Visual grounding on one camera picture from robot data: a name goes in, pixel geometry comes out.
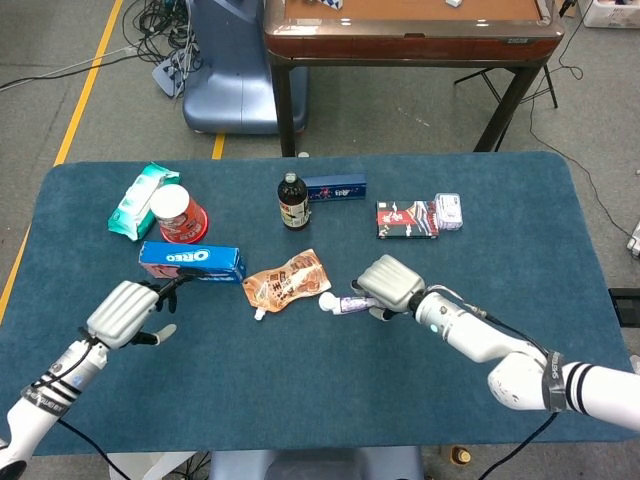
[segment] brown glass bottle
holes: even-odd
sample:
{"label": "brown glass bottle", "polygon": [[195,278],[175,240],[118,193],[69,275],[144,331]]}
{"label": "brown glass bottle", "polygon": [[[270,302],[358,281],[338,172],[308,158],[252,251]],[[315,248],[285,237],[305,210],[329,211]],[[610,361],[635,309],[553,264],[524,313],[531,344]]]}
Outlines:
{"label": "brown glass bottle", "polygon": [[278,200],[285,227],[289,230],[302,230],[309,224],[307,186],[295,173],[286,173],[278,185]]}

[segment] teal package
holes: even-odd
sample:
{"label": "teal package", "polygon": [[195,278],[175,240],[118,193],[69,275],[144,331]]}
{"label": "teal package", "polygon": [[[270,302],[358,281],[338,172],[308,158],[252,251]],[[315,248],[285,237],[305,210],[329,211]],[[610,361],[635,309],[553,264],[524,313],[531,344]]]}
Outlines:
{"label": "teal package", "polygon": [[144,237],[153,224],[149,207],[151,195],[163,185],[180,183],[180,173],[150,163],[142,170],[107,221],[111,232],[126,235],[134,242]]}
{"label": "teal package", "polygon": [[155,278],[190,273],[210,282],[240,283],[247,274],[235,247],[143,242],[138,263]]}

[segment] oreo box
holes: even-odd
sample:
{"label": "oreo box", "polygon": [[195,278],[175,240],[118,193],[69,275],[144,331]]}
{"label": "oreo box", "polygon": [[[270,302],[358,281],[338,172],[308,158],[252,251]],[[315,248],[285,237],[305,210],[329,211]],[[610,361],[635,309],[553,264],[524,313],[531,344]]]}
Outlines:
{"label": "oreo box", "polygon": [[310,202],[364,198],[367,193],[364,173],[307,177],[302,180],[307,185]]}
{"label": "oreo box", "polygon": [[247,273],[235,247],[143,242],[138,263],[155,278],[195,273],[201,280],[240,283]]}

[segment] blue tablecloth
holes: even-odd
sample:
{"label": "blue tablecloth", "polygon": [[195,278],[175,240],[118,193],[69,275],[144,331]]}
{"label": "blue tablecloth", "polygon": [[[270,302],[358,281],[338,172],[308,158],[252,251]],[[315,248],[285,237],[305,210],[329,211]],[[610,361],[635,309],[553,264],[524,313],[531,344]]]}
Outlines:
{"label": "blue tablecloth", "polygon": [[[161,162],[210,214],[203,243],[238,246],[251,273],[314,248],[332,291],[389,253],[428,283],[447,285],[581,360],[628,369],[615,313],[569,171],[547,153]],[[106,220],[142,163],[53,169],[0,329],[0,411],[75,339],[120,281],[150,280],[139,243]],[[313,204],[312,223],[286,230],[276,186],[301,176],[364,172],[365,200]],[[376,200],[457,192],[464,227],[438,240],[378,240]],[[149,239],[159,239],[157,226]],[[519,442],[546,418],[498,404],[495,363],[477,365],[408,316],[334,317],[316,298],[253,320],[238,285],[191,283],[178,312],[152,317],[177,333],[159,348],[127,347],[67,420],[109,452]],[[7,428],[0,422],[0,437]],[[626,430],[574,413],[542,441],[610,441]],[[91,452],[54,428],[38,454]]]}

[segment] white box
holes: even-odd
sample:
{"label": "white box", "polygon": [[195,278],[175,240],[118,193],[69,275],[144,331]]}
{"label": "white box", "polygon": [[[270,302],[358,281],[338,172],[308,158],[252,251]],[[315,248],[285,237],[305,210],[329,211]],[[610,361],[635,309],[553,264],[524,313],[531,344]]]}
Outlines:
{"label": "white box", "polygon": [[630,5],[615,5],[612,1],[579,0],[586,27],[640,28],[640,0]]}

